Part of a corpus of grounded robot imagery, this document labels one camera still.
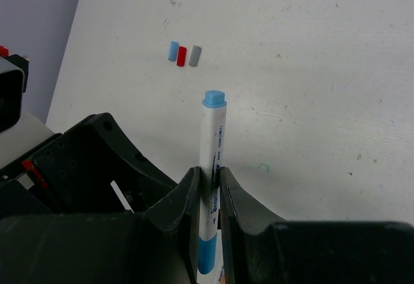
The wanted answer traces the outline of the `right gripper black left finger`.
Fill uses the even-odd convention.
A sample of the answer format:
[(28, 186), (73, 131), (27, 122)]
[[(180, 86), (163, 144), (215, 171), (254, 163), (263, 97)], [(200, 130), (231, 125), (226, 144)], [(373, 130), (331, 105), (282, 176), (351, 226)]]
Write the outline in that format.
[(2, 283), (195, 283), (199, 169), (142, 213), (1, 221)]

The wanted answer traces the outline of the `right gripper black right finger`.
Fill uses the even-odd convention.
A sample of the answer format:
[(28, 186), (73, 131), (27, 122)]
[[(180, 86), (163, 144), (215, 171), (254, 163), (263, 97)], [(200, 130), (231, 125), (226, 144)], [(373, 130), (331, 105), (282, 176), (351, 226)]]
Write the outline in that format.
[(412, 283), (413, 227), (394, 221), (286, 221), (221, 176), (227, 283)]

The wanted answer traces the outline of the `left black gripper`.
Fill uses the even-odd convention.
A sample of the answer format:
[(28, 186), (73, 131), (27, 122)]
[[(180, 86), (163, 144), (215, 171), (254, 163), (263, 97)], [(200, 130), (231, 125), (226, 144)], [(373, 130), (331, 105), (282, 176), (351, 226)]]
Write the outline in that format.
[(20, 150), (1, 168), (1, 214), (124, 212), (111, 183), (144, 212), (176, 187), (110, 113)]

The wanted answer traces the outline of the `blue cap pen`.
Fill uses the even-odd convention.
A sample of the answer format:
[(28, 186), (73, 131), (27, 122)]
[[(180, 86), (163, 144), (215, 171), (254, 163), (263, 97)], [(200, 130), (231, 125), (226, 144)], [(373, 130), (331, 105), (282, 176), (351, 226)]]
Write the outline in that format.
[(201, 201), (198, 271), (203, 276), (215, 268), (219, 223), (219, 172), (223, 165), (227, 102), (222, 91), (209, 90), (202, 100), (199, 167)]

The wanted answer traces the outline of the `red pen cap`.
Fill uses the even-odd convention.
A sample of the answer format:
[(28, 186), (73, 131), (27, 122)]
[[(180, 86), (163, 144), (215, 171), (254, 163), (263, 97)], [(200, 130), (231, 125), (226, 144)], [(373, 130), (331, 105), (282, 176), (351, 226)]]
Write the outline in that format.
[(186, 55), (187, 55), (187, 48), (180, 45), (178, 47), (177, 60), (176, 60), (176, 64), (178, 67), (185, 66)]

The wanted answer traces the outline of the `light blue pen cap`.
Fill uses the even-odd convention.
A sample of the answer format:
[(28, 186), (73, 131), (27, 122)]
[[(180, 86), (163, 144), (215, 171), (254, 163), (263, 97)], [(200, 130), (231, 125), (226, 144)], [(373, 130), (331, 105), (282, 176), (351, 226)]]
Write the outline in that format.
[(169, 46), (169, 53), (168, 53), (169, 61), (177, 60), (178, 50), (179, 50), (179, 43), (176, 41), (171, 41), (170, 46)]

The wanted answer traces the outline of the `grey pen cap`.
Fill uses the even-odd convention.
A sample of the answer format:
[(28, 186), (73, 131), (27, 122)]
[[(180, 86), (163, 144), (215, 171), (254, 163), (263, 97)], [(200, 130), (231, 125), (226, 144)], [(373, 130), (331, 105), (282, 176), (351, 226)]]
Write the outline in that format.
[(190, 54), (190, 59), (188, 62), (188, 65), (190, 67), (196, 67), (198, 66), (198, 62), (201, 56), (201, 52), (202, 52), (202, 48), (198, 45), (194, 45), (192, 50), (191, 50), (191, 54)]

